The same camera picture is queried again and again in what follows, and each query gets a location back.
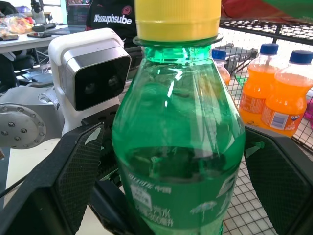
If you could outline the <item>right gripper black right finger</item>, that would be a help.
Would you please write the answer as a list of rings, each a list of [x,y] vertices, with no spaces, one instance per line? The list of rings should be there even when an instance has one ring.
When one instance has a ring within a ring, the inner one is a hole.
[[[247,125],[244,157],[253,188],[279,235],[313,233],[313,162],[290,138]]]

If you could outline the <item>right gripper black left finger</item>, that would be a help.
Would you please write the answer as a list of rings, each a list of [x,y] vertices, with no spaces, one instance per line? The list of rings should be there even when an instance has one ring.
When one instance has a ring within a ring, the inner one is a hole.
[[[0,213],[2,235],[74,235],[96,181],[104,125],[81,126],[59,140]]]

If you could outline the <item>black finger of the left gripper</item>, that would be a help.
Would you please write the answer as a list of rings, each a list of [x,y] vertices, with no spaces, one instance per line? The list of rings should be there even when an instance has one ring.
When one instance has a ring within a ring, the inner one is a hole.
[[[153,235],[144,220],[135,214],[125,194],[111,181],[96,181],[89,206],[102,226],[115,235]]]

